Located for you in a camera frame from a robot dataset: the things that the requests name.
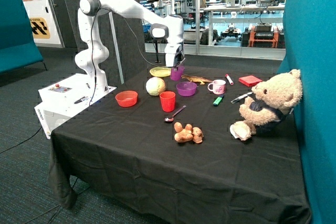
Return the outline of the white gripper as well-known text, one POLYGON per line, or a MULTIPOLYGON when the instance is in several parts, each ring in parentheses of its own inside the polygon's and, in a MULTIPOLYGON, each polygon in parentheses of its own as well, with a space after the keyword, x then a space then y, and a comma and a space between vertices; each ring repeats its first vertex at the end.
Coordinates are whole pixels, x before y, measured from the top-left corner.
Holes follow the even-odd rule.
POLYGON ((179 65, 178 69, 183 68, 183 65, 180 65, 185 61, 184 48, 182 44, 168 43, 164 49, 164 53, 166 66, 174 67, 172 68, 173 72, 177 71, 177 67, 175 67, 177 65, 179 65))

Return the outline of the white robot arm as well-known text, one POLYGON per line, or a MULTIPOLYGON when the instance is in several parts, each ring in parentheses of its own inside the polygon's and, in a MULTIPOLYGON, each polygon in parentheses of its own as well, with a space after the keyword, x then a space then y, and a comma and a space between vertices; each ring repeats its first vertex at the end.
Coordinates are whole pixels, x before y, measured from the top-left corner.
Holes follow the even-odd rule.
POLYGON ((86 73, 84 83, 89 85, 91 93, 103 94, 109 91, 106 73, 99 67, 109 57, 109 50, 104 45, 106 40, 100 37, 99 29, 102 28, 104 32, 115 31, 111 26, 113 14, 149 23, 150 36, 167 42, 164 54, 168 68, 176 68, 184 62, 184 23, 181 16, 161 17, 135 0, 80 0, 78 30, 87 48, 75 56, 75 63, 86 73))

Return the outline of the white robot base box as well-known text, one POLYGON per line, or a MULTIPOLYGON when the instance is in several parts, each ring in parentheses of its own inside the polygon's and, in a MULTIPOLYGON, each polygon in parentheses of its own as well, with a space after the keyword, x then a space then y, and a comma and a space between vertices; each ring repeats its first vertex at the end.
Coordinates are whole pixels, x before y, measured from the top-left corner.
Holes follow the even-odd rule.
POLYGON ((115 87, 98 85, 98 81, 87 74, 76 73, 38 90, 42 102, 35 106, 36 115, 48 139, 51 132, 63 123, 82 112, 90 105, 115 90, 115 87), (87 102, 74 104, 82 97, 87 102))

